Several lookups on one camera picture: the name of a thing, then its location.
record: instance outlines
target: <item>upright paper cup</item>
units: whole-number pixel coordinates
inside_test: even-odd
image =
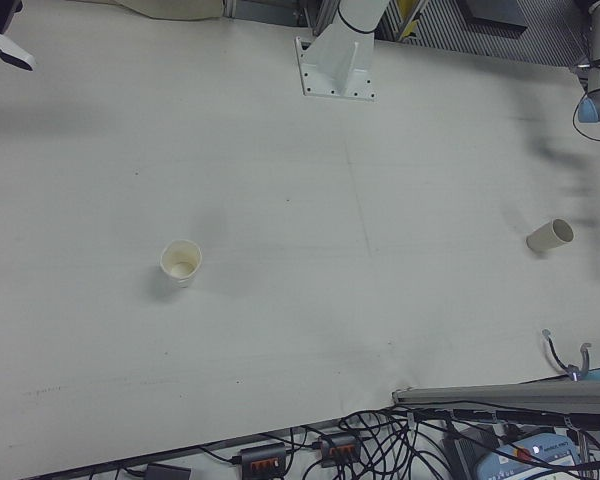
[[[559,218],[545,223],[527,237],[527,246],[534,252],[546,252],[566,245],[573,240],[573,230],[567,222]]]
[[[189,240],[175,240],[160,256],[160,268],[179,287],[188,287],[202,262],[200,247]]]

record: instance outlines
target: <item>cable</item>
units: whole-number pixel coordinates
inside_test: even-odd
[[[360,30],[359,28],[354,27],[353,25],[351,25],[349,22],[347,22],[346,18],[344,18],[344,16],[342,15],[342,12],[340,11],[340,3],[338,3],[338,16],[340,17],[340,20],[342,20],[342,23],[344,23],[349,29],[353,30],[356,33],[360,33],[362,35],[369,35],[370,33],[375,32],[375,28],[373,30]]]
[[[316,462],[313,462],[311,465],[309,465],[307,467],[307,469],[304,471],[304,474],[302,475],[302,480],[307,480],[307,476],[309,475],[309,472],[311,470],[313,470],[316,467],[316,465],[319,465],[321,462],[322,462],[322,460],[318,460]]]
[[[423,437],[425,440],[427,440],[431,445],[433,445],[434,447],[436,447],[436,449],[442,455],[442,458],[444,458],[445,461],[447,462],[447,465],[451,465],[451,460],[449,460],[449,457],[447,456],[447,453],[442,449],[442,447],[440,447],[440,445],[438,445],[430,436],[425,435],[422,432],[420,432],[420,436]]]
[[[582,100],[584,100],[584,97],[586,97],[586,96],[587,96],[587,92],[584,92],[584,95],[582,95],[582,97],[580,97],[580,100],[576,104],[576,108],[573,110],[573,118],[571,119],[571,123],[573,124],[573,128],[575,128],[576,132],[578,132],[584,138],[588,138],[589,140],[600,143],[600,138],[594,138],[594,137],[587,135],[582,130],[580,130],[578,128],[578,126],[576,125],[576,115],[578,114],[578,110],[580,109],[580,104],[582,103]],[[560,366],[563,367],[563,370],[566,369],[566,367],[561,362],[560,362]]]
[[[544,468],[546,470],[550,470],[550,471],[553,471],[553,472],[569,473],[569,472],[573,472],[573,471],[600,469],[600,460],[596,461],[596,462],[584,462],[584,463],[580,463],[580,464],[575,465],[575,466],[553,465],[553,464],[550,464],[550,463],[547,463],[547,462],[534,462],[534,461],[525,460],[525,459],[522,459],[522,458],[515,457],[513,455],[509,455],[508,453],[502,452],[500,450],[493,449],[493,448],[489,447],[488,445],[483,444],[482,442],[479,442],[479,441],[477,441],[477,440],[475,440],[475,439],[473,439],[471,437],[468,437],[466,435],[461,434],[460,432],[457,432],[457,431],[456,432],[451,432],[448,429],[444,429],[442,427],[438,427],[436,425],[432,425],[432,424],[427,423],[425,421],[421,421],[420,423],[423,424],[423,425],[426,425],[427,427],[432,428],[434,430],[438,430],[438,431],[446,432],[446,433],[451,433],[451,434],[453,434],[455,436],[459,436],[460,438],[463,438],[463,439],[468,440],[468,441],[470,441],[472,443],[475,443],[476,445],[479,445],[479,446],[481,446],[483,448],[486,448],[487,450],[489,450],[491,452],[497,453],[501,457],[505,457],[505,458],[508,458],[510,460],[515,460],[516,462],[524,463],[526,465],[531,465],[531,466],[534,466],[534,467]]]
[[[231,460],[231,459],[229,459],[229,458],[224,458],[224,457],[221,457],[220,455],[218,455],[218,454],[216,454],[216,453],[213,453],[211,450],[208,450],[208,449],[206,449],[205,447],[201,447],[201,446],[200,446],[200,447],[196,447],[196,448],[197,448],[198,450],[202,450],[204,453],[206,453],[207,455],[209,455],[209,456],[211,456],[211,457],[215,458],[216,460],[219,460],[219,461],[221,461],[221,462],[224,462],[224,463],[228,463],[228,464],[230,464],[230,465],[235,465],[235,464],[233,463],[233,460]]]
[[[598,441],[598,439],[596,437],[594,437],[593,435],[591,435],[586,430],[580,430],[580,433],[582,433],[585,437],[587,437],[587,439],[591,443],[593,443],[596,447],[598,447],[598,450],[600,450],[600,442]]]
[[[450,467],[449,465],[447,465],[447,464],[445,463],[445,461],[444,461],[444,460],[442,460],[442,458],[440,458],[438,455],[436,455],[435,453],[432,453],[432,452],[428,452],[428,451],[426,451],[426,450],[418,450],[418,451],[420,452],[420,454],[421,454],[421,455],[429,455],[430,457],[433,457],[433,458],[435,458],[435,459],[437,460],[437,462],[438,462],[440,465],[442,465],[442,466],[445,468],[445,470],[446,470],[447,472],[449,472],[449,474],[450,474],[450,475],[453,477],[453,472],[451,471],[451,467]]]
[[[145,472],[141,471],[141,470],[131,470],[130,468],[127,467],[122,467],[122,469],[128,473],[129,475],[131,475],[132,477],[136,477],[136,478],[144,478],[144,474]]]

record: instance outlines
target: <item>white table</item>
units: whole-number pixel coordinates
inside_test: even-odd
[[[0,479],[600,366],[600,144],[565,69],[378,44],[307,98],[298,30],[28,2],[0,63]],[[594,130],[600,135],[600,127]],[[553,217],[573,244],[524,236]],[[203,250],[172,291],[175,238]]]

